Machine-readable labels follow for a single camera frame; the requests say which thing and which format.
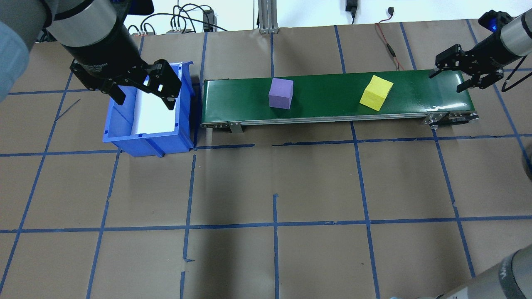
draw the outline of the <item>white paper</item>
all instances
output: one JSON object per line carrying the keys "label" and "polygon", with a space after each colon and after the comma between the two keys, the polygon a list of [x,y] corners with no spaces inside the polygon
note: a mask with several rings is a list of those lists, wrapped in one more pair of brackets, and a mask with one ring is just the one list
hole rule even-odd
{"label": "white paper", "polygon": [[176,111],[179,111],[181,94],[176,98],[174,110],[168,110],[161,98],[137,90],[135,116],[131,134],[173,132],[176,124]]}

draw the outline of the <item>blue tape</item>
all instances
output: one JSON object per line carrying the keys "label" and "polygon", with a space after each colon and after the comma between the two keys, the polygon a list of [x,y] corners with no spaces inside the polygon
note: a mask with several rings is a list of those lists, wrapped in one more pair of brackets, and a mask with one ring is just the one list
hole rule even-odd
{"label": "blue tape", "polygon": [[357,143],[366,143],[366,142],[403,142],[403,141],[427,141],[434,140],[432,137],[415,137],[415,138],[390,138],[390,139],[361,139],[357,140]]}
{"label": "blue tape", "polygon": [[109,208],[109,201],[105,202],[105,209],[103,212],[102,224],[99,229],[98,241],[96,242],[96,250],[94,252],[93,265],[90,269],[89,285],[87,287],[87,295],[85,296],[86,299],[90,299],[90,293],[93,290],[94,273],[96,272],[96,263],[98,262],[99,249],[100,249],[100,246],[102,245],[103,228],[105,227],[105,219],[107,218],[108,208]]}
{"label": "blue tape", "polygon": [[322,144],[349,144],[352,140],[334,140],[334,141],[310,141],[310,142],[286,142],[283,144],[274,144],[272,146],[294,146],[294,145],[322,145]]}
{"label": "blue tape", "polygon": [[230,228],[250,228],[250,227],[272,227],[275,226],[273,222],[258,222],[258,223],[240,223],[230,225],[197,225],[190,226],[190,229],[230,229]]}
{"label": "blue tape", "polygon": [[49,153],[45,153],[44,155],[57,156],[57,155],[114,154],[118,152],[120,152],[119,149],[96,149],[94,151],[49,152]]}
{"label": "blue tape", "polygon": [[475,33],[473,32],[473,27],[471,26],[471,22],[469,20],[465,20],[467,23],[467,27],[469,28],[469,32],[471,33],[471,36],[473,37],[473,41],[475,41],[475,45],[478,44],[477,37],[475,36]]}
{"label": "blue tape", "polygon": [[181,281],[179,283],[179,299],[183,299],[185,294],[185,272],[181,271]]}
{"label": "blue tape", "polygon": [[140,46],[138,47],[138,53],[142,54],[142,48],[144,47],[144,36],[140,37]]}
{"label": "blue tape", "polygon": [[458,231],[460,232],[460,238],[462,239],[462,245],[464,247],[464,252],[465,252],[465,259],[467,260],[467,264],[469,266],[469,272],[471,274],[471,277],[474,278],[475,269],[473,268],[473,262],[471,261],[471,256],[469,254],[469,247],[467,245],[466,235],[464,234],[462,222],[460,220],[460,214],[458,213],[458,208],[456,207],[453,188],[451,187],[451,180],[449,180],[449,174],[447,172],[447,167],[445,166],[445,160],[443,159],[442,148],[439,145],[438,136],[435,130],[433,130],[433,136],[434,136],[434,142],[436,143],[436,149],[438,150],[439,161],[440,161],[440,164],[442,165],[442,171],[445,177],[445,183],[447,184],[447,190],[449,192],[449,197],[451,198],[451,204],[453,206],[454,216],[456,219],[456,223],[458,224]]}
{"label": "blue tape", "polygon": [[[508,216],[478,216],[460,217],[460,221],[505,221],[505,220],[532,220],[532,215],[508,215]],[[380,219],[370,220],[371,224],[397,224],[397,223],[433,223],[453,222],[456,218],[415,218],[415,219]],[[364,225],[365,220],[341,220],[341,221],[287,221],[287,222],[257,222],[239,223],[230,225],[170,225],[170,226],[134,226],[134,227],[105,227],[104,231],[151,231],[151,230],[185,230],[189,229],[232,229],[232,228],[255,228],[274,226],[332,226],[332,225]],[[99,231],[97,227],[81,228],[31,228],[22,229],[21,233],[35,232],[87,232]],[[14,234],[17,229],[0,229],[0,234]]]}
{"label": "blue tape", "polygon": [[105,221],[107,220],[107,212],[109,210],[109,198],[111,198],[111,194],[113,193],[113,186],[114,186],[114,179],[117,175],[117,169],[118,169],[118,161],[120,159],[120,151],[117,152],[117,158],[114,161],[113,166],[113,172],[111,173],[111,179],[109,182],[109,189],[107,191],[107,200],[105,201],[105,208],[103,210],[103,216],[102,216],[102,222],[100,224],[99,233],[98,233],[98,241],[96,242],[96,250],[94,252],[94,258],[93,258],[93,265],[90,269],[90,277],[89,277],[89,284],[87,286],[87,296],[86,299],[90,298],[90,293],[93,289],[93,281],[94,281],[94,274],[96,272],[96,265],[98,263],[98,256],[99,256],[99,249],[102,245],[102,238],[103,238],[103,232],[105,229]]}
{"label": "blue tape", "polygon": [[336,43],[338,43],[338,51],[340,52],[340,62],[342,63],[342,73],[345,74],[344,53],[342,52],[342,43],[340,42],[340,34],[338,34],[338,26],[334,25],[334,32],[336,34]]}
{"label": "blue tape", "polygon": [[462,221],[530,220],[532,215],[461,217]]}
{"label": "blue tape", "polygon": [[515,135],[501,135],[501,136],[491,136],[491,135],[479,135],[479,136],[451,136],[451,137],[439,137],[439,140],[463,140],[463,139],[491,139],[491,138],[514,138]]}
{"label": "blue tape", "polygon": [[365,220],[341,220],[341,221],[289,221],[278,222],[277,226],[325,226],[325,225],[363,225]]}
{"label": "blue tape", "polygon": [[190,232],[190,214],[192,212],[192,196],[194,191],[194,170],[196,168],[196,155],[192,157],[192,167],[190,170],[190,185],[188,187],[187,221],[185,228],[185,240],[183,241],[183,260],[188,262],[188,235]]}
{"label": "blue tape", "polygon": [[36,95],[36,94],[60,94],[63,93],[64,90],[43,90],[38,92],[18,92],[18,93],[8,93],[9,96],[15,96],[15,95]]}
{"label": "blue tape", "polygon": [[72,80],[72,72],[70,72],[68,80],[66,81],[65,89],[63,91],[63,96],[61,97],[61,101],[59,102],[59,106],[57,107],[57,112],[55,113],[54,122],[52,124],[52,128],[50,130],[50,134],[48,135],[48,140],[46,142],[46,147],[43,152],[43,157],[40,159],[39,168],[37,169],[37,174],[35,175],[35,180],[33,185],[31,186],[30,195],[28,196],[28,201],[26,202],[26,207],[24,208],[24,212],[22,214],[22,219],[20,220],[19,228],[15,235],[15,240],[13,242],[13,246],[11,247],[11,251],[9,253],[9,258],[7,259],[7,264],[4,269],[4,274],[2,275],[2,280],[0,281],[0,294],[2,293],[2,290],[4,289],[5,279],[7,278],[7,273],[9,272],[9,268],[11,266],[11,262],[13,261],[13,255],[15,254],[16,246],[19,243],[20,234],[22,233],[22,227],[24,226],[24,222],[26,221],[26,216],[28,215],[28,211],[30,209],[31,200],[33,199],[33,195],[35,193],[35,188],[37,187],[37,182],[39,180],[40,173],[43,169],[44,165],[44,159],[46,152],[48,151],[48,148],[50,147],[50,142],[52,141],[52,136],[54,135],[55,126],[57,122],[55,119],[59,116],[61,113],[61,107],[63,106],[65,96],[67,94],[68,86],[70,85],[70,80]]}
{"label": "blue tape", "polygon": [[371,224],[433,223],[433,222],[453,222],[453,221],[456,221],[456,218],[382,219],[382,220],[372,220]]}
{"label": "blue tape", "polygon": [[274,65],[273,65],[273,33],[270,33],[270,76],[274,77]]}
{"label": "blue tape", "polygon": [[356,138],[355,127],[351,121],[351,133],[353,134],[354,146],[355,146],[355,158],[356,158],[356,169],[359,174],[359,183],[360,183],[360,192],[362,194],[362,205],[364,207],[364,220],[366,224],[366,233],[368,235],[368,247],[369,247],[369,257],[371,261],[371,272],[373,273],[373,285],[375,287],[375,296],[377,299],[380,299],[380,290],[379,290],[379,280],[377,277],[377,266],[375,264],[375,253],[373,252],[373,239],[371,238],[371,220],[369,218],[368,211],[368,202],[366,201],[365,188],[364,188],[364,178],[362,176],[362,165],[360,164],[360,152],[359,145]]}
{"label": "blue tape", "polygon": [[131,227],[105,227],[104,231],[150,231],[150,230],[182,230],[186,229],[185,225],[168,225],[168,226],[131,226]]}
{"label": "blue tape", "polygon": [[63,115],[65,115],[65,113],[68,112],[68,110],[70,110],[72,107],[74,107],[74,105],[76,105],[79,101],[81,101],[81,98],[79,98],[79,100],[75,101],[74,104],[70,105],[70,107],[68,107],[65,112],[61,113],[61,115],[59,115],[55,121],[57,121],[58,119],[60,119]]}
{"label": "blue tape", "polygon": [[22,233],[29,232],[87,232],[99,231],[97,227],[74,227],[74,228],[30,228],[22,229]]}
{"label": "blue tape", "polygon": [[24,156],[57,156],[57,155],[84,155],[84,154],[112,154],[115,149],[101,149],[94,151],[72,151],[72,152],[47,152],[47,153],[16,153],[0,154],[0,157],[24,157]]}
{"label": "blue tape", "polygon": [[220,148],[246,148],[254,147],[255,144],[232,144],[232,145],[213,145],[213,146],[198,146],[196,150],[217,150]]}
{"label": "blue tape", "polygon": [[274,253],[274,273],[275,273],[275,299],[279,299],[279,239],[277,234],[277,198],[279,195],[273,195],[273,253]]}
{"label": "blue tape", "polygon": [[44,153],[16,153],[16,154],[0,154],[0,157],[25,157],[25,156],[43,156]]}
{"label": "blue tape", "polygon": [[412,62],[412,67],[414,68],[414,70],[417,70],[418,68],[416,67],[414,62],[414,56],[412,55],[412,49],[410,49],[410,43],[408,42],[408,37],[406,36],[406,31],[404,30],[403,22],[400,22],[399,25],[401,26],[401,31],[403,32],[404,42],[406,44],[406,49],[408,50],[408,55],[410,56],[410,61]]}

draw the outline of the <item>white wall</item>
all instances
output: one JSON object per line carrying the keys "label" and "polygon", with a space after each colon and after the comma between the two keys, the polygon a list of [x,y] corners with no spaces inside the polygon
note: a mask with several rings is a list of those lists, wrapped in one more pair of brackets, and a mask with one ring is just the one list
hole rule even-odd
{"label": "white wall", "polygon": [[[153,0],[155,12],[171,13],[177,1]],[[255,28],[256,0],[180,0],[180,5],[194,3],[211,5],[218,25],[227,30]],[[489,10],[506,11],[517,16],[532,8],[531,0],[359,0],[356,24],[375,23],[387,18],[388,7],[395,8],[391,22],[477,19]],[[345,12],[345,0],[278,0],[279,27],[313,27],[351,23]],[[201,11],[190,12],[192,18],[202,20]],[[128,16],[124,22],[139,26],[145,16]],[[170,30],[171,16],[154,16],[148,21],[161,34]],[[202,24],[195,23],[200,31]]]}

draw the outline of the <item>plastic storage bin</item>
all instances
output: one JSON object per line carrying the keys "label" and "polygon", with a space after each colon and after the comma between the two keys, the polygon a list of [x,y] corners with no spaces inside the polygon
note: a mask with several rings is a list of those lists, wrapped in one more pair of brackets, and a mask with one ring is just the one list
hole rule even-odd
{"label": "plastic storage bin", "polygon": [[133,157],[153,155],[162,157],[165,154],[188,152],[193,147],[189,123],[190,98],[194,96],[189,72],[191,64],[193,64],[192,61],[170,63],[182,83],[174,108],[176,115],[173,131],[135,134],[133,128],[136,122],[137,89],[120,86],[126,94],[126,100],[122,106],[115,103],[113,99],[110,100],[103,142],[113,143]]}

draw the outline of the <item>green conveyor belt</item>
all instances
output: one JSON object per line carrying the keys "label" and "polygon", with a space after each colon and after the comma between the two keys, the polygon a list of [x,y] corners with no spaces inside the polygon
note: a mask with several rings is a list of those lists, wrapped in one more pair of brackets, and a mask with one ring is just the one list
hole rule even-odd
{"label": "green conveyor belt", "polygon": [[[456,92],[456,86],[463,82],[461,73],[442,72],[434,79],[429,79],[428,73],[417,70],[281,77],[294,81],[290,110],[269,106],[271,78],[205,81],[202,126],[416,118],[438,111],[475,110],[467,91]],[[380,111],[359,103],[373,75],[394,83]]]}

